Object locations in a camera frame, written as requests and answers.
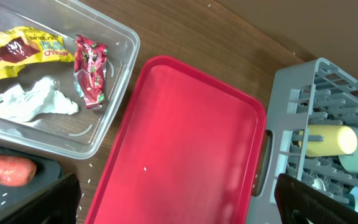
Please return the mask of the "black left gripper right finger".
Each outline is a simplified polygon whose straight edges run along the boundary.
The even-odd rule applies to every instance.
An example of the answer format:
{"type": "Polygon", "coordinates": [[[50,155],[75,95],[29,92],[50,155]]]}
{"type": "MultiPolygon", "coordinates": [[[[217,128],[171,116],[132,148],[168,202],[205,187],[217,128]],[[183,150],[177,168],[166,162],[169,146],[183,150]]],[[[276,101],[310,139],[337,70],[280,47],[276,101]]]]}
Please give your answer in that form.
{"type": "Polygon", "coordinates": [[[287,174],[274,191],[282,223],[358,224],[358,212],[287,174]]]}

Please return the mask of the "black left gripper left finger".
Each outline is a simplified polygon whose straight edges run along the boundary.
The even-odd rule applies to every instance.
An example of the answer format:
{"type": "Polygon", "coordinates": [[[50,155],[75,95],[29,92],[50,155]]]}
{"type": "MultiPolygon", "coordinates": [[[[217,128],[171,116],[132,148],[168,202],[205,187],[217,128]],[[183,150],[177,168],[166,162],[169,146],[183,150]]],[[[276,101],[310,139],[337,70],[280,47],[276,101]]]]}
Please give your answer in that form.
{"type": "Polygon", "coordinates": [[[0,224],[76,223],[81,199],[75,173],[64,175],[50,185],[0,211],[0,224]]]}

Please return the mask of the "white plastic spoon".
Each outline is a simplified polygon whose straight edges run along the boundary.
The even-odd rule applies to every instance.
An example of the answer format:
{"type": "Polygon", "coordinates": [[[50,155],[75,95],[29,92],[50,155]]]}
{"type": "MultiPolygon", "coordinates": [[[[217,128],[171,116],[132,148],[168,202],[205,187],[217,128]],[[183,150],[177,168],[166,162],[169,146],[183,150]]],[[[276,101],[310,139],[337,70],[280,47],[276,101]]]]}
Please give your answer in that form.
{"type": "Polygon", "coordinates": [[[326,186],[323,179],[321,178],[315,178],[312,183],[312,187],[314,187],[316,190],[326,191],[326,186]]]}

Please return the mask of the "orange carrot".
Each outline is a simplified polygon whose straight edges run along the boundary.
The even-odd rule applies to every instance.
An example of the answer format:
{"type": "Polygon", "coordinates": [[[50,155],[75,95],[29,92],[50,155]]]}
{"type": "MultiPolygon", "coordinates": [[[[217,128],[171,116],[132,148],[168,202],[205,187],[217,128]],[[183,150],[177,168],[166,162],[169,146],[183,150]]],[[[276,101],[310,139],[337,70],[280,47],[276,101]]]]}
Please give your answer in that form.
{"type": "Polygon", "coordinates": [[[29,159],[0,154],[0,184],[8,187],[27,185],[37,171],[37,166],[29,159]]]}

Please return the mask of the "yellow plastic cup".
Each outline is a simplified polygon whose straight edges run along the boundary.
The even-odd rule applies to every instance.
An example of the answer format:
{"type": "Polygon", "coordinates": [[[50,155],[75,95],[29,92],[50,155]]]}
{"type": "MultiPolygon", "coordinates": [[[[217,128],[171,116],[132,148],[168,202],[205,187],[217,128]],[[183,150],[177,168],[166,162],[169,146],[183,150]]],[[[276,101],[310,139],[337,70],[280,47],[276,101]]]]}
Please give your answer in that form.
{"type": "Polygon", "coordinates": [[[338,156],[357,149],[357,136],[348,126],[310,124],[306,156],[338,156]]]}

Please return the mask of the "small white tissue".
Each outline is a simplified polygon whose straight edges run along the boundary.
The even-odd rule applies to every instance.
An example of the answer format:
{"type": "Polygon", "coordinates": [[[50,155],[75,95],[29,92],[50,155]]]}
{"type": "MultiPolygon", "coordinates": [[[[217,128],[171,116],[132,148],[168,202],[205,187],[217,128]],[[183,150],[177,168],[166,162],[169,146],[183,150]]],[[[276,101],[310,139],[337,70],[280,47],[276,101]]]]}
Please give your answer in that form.
{"type": "Polygon", "coordinates": [[[31,90],[14,85],[0,96],[0,117],[15,122],[29,122],[38,114],[79,112],[78,105],[56,88],[55,80],[44,77],[31,90]]]}

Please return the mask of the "red snack wrapper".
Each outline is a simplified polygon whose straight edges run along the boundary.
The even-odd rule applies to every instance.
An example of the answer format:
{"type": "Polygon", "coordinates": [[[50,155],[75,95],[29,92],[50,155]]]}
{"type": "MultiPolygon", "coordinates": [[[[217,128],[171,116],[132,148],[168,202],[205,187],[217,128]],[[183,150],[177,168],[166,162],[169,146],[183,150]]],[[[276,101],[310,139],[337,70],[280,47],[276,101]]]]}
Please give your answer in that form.
{"type": "Polygon", "coordinates": [[[75,39],[74,85],[86,108],[100,110],[105,99],[104,82],[108,46],[82,35],[75,39]]]}

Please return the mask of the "yellow sauce wrapper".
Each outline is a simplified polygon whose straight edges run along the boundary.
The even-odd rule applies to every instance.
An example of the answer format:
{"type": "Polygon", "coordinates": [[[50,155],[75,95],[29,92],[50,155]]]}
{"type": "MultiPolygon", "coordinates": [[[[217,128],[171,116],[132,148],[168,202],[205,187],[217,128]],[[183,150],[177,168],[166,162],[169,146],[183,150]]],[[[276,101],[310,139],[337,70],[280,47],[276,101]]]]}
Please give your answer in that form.
{"type": "Polygon", "coordinates": [[[26,26],[0,32],[0,80],[17,77],[28,64],[74,60],[60,35],[26,26]]]}

